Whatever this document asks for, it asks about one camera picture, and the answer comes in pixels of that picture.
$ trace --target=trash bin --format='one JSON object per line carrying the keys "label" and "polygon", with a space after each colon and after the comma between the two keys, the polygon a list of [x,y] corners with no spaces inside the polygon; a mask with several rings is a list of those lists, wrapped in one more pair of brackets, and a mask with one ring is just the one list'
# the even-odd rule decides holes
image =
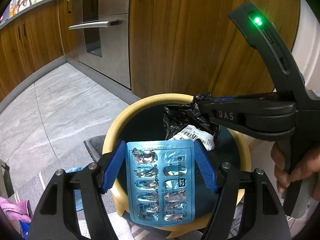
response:
{"label": "trash bin", "polygon": [[[189,104],[193,96],[183,94],[160,94],[141,99],[127,107],[111,124],[106,135],[102,153],[109,153],[120,138],[130,141],[164,140],[166,130],[163,124],[164,106],[169,103]],[[213,150],[222,162],[229,162],[236,168],[251,171],[251,157],[244,135],[221,127],[219,143]],[[126,166],[123,162],[117,179],[111,188],[117,213],[130,219],[127,195]],[[239,190],[237,203],[244,195]],[[187,232],[206,227],[211,211],[217,201],[217,195],[207,189],[200,170],[195,163],[195,219],[191,223],[170,227],[153,228],[139,225],[148,231],[157,232],[167,238],[174,238]]]}

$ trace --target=oven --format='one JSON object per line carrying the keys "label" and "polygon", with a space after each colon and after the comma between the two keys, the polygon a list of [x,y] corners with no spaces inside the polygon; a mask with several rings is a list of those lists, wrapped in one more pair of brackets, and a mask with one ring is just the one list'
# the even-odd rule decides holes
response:
{"label": "oven", "polygon": [[81,63],[130,88],[129,0],[72,0]]}

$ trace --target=green led indicator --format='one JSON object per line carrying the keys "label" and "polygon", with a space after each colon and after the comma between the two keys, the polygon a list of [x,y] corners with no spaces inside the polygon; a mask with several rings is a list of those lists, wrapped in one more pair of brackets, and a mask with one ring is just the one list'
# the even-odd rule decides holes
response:
{"label": "green led indicator", "polygon": [[260,17],[255,17],[255,19],[253,21],[254,21],[254,23],[258,24],[259,26],[262,25],[262,21],[261,21]]}

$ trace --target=barcode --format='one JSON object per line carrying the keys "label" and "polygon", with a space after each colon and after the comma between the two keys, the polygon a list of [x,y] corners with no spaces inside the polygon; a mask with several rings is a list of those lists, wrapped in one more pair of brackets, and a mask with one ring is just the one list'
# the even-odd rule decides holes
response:
{"label": "barcode", "polygon": [[196,139],[199,138],[202,141],[203,144],[212,146],[213,141],[211,139],[208,139],[208,140],[205,141],[205,140],[201,139],[200,137],[198,137],[196,134],[191,133],[189,131],[184,131],[183,134],[186,135],[191,140],[196,140]]}

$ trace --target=silver bolt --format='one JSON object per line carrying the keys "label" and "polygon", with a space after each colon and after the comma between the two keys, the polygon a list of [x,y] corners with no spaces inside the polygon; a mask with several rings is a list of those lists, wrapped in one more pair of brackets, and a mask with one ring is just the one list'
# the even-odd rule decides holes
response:
{"label": "silver bolt", "polygon": [[98,165],[96,163],[90,163],[88,168],[89,170],[94,170]]}
{"label": "silver bolt", "polygon": [[57,176],[60,176],[60,175],[62,175],[63,172],[64,172],[63,169],[58,169],[58,170],[56,171],[56,175],[57,175]]}
{"label": "silver bolt", "polygon": [[222,164],[222,167],[225,168],[225,169],[230,169],[231,164],[230,164],[230,163],[227,163],[227,162],[224,162],[224,163]]}
{"label": "silver bolt", "polygon": [[262,174],[264,173],[264,170],[261,169],[261,168],[257,168],[257,169],[256,169],[256,172],[257,172],[258,174],[262,175]]}

